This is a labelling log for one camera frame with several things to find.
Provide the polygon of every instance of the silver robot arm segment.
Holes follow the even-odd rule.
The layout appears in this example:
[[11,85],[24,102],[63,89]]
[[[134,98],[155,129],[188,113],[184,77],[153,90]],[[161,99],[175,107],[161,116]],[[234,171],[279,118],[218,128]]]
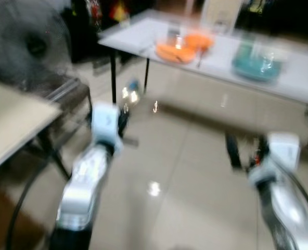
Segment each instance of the silver robot arm segment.
[[89,248],[102,187],[113,155],[123,147],[120,137],[128,115],[112,105],[94,106],[93,140],[73,164],[72,177],[59,204],[50,250]]
[[233,169],[245,170],[256,188],[262,217],[277,250],[308,250],[308,195],[293,175],[298,167],[297,136],[272,133],[260,139],[255,160],[242,167],[234,138],[226,135]]

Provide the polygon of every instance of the orange plate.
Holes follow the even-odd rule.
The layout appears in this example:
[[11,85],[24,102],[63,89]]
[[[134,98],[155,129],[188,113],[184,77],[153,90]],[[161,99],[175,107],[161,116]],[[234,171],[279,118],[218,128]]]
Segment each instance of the orange plate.
[[184,37],[184,41],[187,46],[194,49],[208,50],[214,44],[214,40],[210,37],[202,34],[188,34]]
[[187,64],[196,57],[196,52],[189,47],[177,49],[175,46],[158,43],[156,53],[159,57],[179,64]]

